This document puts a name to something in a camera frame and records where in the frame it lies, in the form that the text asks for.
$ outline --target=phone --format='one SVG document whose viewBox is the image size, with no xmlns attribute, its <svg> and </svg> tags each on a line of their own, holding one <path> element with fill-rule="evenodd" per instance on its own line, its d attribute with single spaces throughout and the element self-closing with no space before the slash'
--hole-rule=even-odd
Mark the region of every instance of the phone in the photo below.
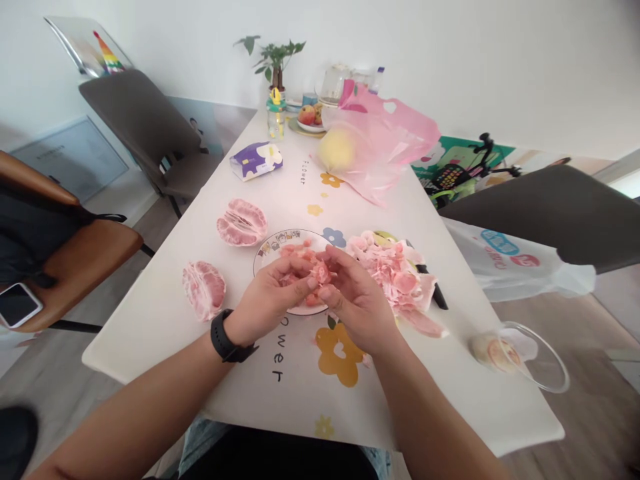
<svg viewBox="0 0 640 480">
<path fill-rule="evenodd" d="M 0 321 L 16 328 L 42 310 L 42 302 L 24 283 L 14 283 L 0 293 Z"/>
</svg>

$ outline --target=chair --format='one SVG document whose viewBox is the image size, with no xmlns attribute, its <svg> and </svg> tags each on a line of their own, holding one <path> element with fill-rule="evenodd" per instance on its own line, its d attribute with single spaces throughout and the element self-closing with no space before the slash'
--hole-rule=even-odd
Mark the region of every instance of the chair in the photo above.
<svg viewBox="0 0 640 480">
<path fill-rule="evenodd" d="M 169 196 L 180 218 L 175 197 L 193 200 L 221 158 L 200 152 L 200 137 L 149 78 L 127 70 L 81 84 L 80 93 L 131 152 L 162 195 Z M 163 158 L 180 160 L 162 173 Z"/>
<path fill-rule="evenodd" d="M 597 273 L 640 263 L 640 205 L 568 165 L 547 167 L 438 210 L 442 217 L 558 249 Z"/>
<path fill-rule="evenodd" d="M 82 209 L 78 198 L 70 192 L 2 151 L 0 182 Z M 121 223 L 96 219 L 80 228 L 43 266 L 44 272 L 57 280 L 52 288 L 41 288 L 30 280 L 25 281 L 44 308 L 15 330 L 37 332 L 50 327 L 99 332 L 99 325 L 66 321 L 62 317 L 138 250 L 150 257 L 154 254 L 138 232 Z"/>
</svg>

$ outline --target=watch strap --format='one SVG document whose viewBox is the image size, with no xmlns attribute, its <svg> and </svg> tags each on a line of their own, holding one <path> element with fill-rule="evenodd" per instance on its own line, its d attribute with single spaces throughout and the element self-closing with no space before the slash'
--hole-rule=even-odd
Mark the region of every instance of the watch strap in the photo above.
<svg viewBox="0 0 640 480">
<path fill-rule="evenodd" d="M 229 340 L 223 323 L 232 312 L 232 309 L 222 310 L 222 312 L 212 320 L 211 342 L 213 348 L 218 352 L 218 355 L 222 357 L 222 362 L 242 363 L 249 358 L 253 352 L 258 350 L 258 347 L 254 347 L 253 344 L 248 347 L 239 347 Z"/>
</svg>

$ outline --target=pink plastic bag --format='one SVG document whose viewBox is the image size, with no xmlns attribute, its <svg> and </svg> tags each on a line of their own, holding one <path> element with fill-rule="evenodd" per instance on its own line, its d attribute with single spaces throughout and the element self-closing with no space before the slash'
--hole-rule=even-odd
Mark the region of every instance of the pink plastic bag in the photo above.
<svg viewBox="0 0 640 480">
<path fill-rule="evenodd" d="M 428 154 L 440 138 L 434 120 L 353 80 L 345 80 L 339 107 L 324 108 L 322 119 L 327 134 L 316 161 L 382 207 L 384 193 L 398 183 L 406 164 Z"/>
</svg>

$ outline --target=white tablecloth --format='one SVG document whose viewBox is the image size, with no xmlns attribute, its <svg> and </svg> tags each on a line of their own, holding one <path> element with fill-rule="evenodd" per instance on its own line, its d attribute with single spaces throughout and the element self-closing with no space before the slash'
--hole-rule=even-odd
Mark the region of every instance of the white tablecloth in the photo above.
<svg viewBox="0 0 640 480">
<path fill-rule="evenodd" d="M 346 183 L 338 188 L 322 183 L 323 171 L 310 158 L 318 140 L 287 128 L 279 144 L 283 168 L 243 183 L 231 172 L 228 157 L 266 141 L 266 130 L 265 113 L 259 111 L 88 346 L 84 364 L 128 383 L 208 330 L 195 321 L 181 285 L 188 261 L 218 267 L 227 281 L 224 307 L 236 306 L 253 278 L 258 247 L 224 244 L 215 224 L 229 200 L 239 197 L 264 210 L 270 235 L 293 228 L 322 234 L 331 228 L 347 239 L 379 229 L 410 240 L 438 276 L 450 308 L 443 311 L 433 303 L 428 314 L 451 334 L 431 339 L 406 323 L 399 328 L 453 406 L 498 456 L 562 438 L 562 426 L 534 384 L 491 372 L 469 353 L 469 338 L 499 320 L 413 172 L 408 169 L 389 192 L 386 209 L 376 207 Z M 321 352 L 313 339 L 326 326 L 326 313 L 283 321 L 220 384 L 205 414 L 236 425 L 396 449 L 375 369 L 358 364 L 353 388 L 318 369 Z"/>
</svg>

